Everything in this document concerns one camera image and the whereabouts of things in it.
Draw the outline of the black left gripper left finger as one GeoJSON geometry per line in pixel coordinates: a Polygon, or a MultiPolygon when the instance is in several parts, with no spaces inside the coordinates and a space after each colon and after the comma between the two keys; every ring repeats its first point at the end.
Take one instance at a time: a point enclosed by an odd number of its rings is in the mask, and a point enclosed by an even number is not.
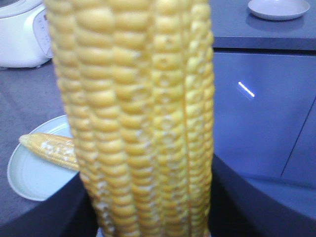
{"type": "Polygon", "coordinates": [[[0,228],[2,237],[95,237],[96,214],[78,174],[50,198],[0,228]]]}

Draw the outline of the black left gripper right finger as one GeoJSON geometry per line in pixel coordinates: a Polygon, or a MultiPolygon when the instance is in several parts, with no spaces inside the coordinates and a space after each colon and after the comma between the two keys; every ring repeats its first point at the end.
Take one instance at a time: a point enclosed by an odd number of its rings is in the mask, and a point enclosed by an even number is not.
{"type": "Polygon", "coordinates": [[[305,183],[238,173],[213,158],[213,237],[314,237],[316,188],[305,183]]]}

